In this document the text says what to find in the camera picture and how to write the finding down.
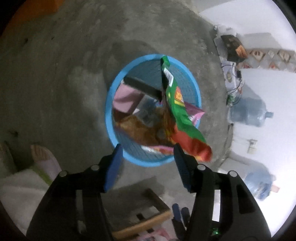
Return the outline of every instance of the clear plastic container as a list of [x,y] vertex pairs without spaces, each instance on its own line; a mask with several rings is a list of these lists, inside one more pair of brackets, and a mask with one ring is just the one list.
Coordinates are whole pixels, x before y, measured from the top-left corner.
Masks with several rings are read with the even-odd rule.
[[266,105],[261,99],[242,97],[229,111],[231,122],[239,122],[250,126],[261,127],[266,118],[272,118],[273,113],[266,110]]

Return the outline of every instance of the concrete floor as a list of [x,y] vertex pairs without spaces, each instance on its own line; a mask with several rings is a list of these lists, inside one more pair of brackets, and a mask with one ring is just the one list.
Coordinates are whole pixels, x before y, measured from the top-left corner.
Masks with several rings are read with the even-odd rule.
[[[30,165],[29,147],[37,142],[53,152],[62,169],[83,171],[113,150],[104,123],[112,80],[131,60],[162,53],[183,62],[198,81],[206,111],[200,130],[217,165],[227,149],[228,124],[212,31],[171,0],[66,0],[56,14],[0,39],[0,140],[7,141],[21,169]],[[145,187],[168,205],[192,208],[194,198],[183,188],[174,162],[143,168],[124,161],[114,191],[104,196],[109,215],[119,220],[128,215],[122,205],[136,198],[124,199],[124,194]],[[118,203],[111,206],[110,198]]]

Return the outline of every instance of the blue trash bin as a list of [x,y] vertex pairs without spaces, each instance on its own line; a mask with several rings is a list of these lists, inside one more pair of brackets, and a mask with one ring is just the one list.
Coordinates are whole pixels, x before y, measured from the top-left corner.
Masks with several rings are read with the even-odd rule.
[[[141,145],[135,143],[126,134],[114,129],[114,120],[112,115],[112,101],[115,92],[123,78],[128,74],[131,77],[137,77],[146,84],[161,89],[161,54],[151,54],[139,57],[127,66],[125,66],[114,79],[106,99],[105,122],[109,138],[115,147],[120,143],[123,147],[123,157],[139,166],[157,167],[174,160],[173,156],[163,154],[153,154],[144,151]],[[201,108],[201,96],[197,82],[192,73],[180,61],[169,57],[170,72],[178,81],[184,101]]]

